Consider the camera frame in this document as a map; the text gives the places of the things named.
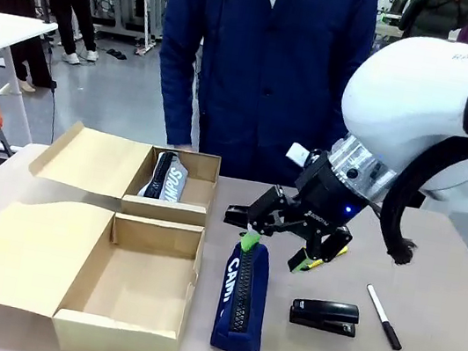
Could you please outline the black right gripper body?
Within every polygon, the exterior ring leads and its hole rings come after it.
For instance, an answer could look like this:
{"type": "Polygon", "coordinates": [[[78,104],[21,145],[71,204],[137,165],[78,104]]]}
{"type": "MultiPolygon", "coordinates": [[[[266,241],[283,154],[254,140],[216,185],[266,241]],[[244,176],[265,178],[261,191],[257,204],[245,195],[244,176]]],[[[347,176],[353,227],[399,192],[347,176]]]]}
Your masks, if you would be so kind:
{"type": "Polygon", "coordinates": [[[369,205],[333,171],[326,151],[314,156],[304,147],[291,146],[289,159],[303,169],[295,183],[302,204],[297,236],[309,228],[332,233],[369,205]]]}

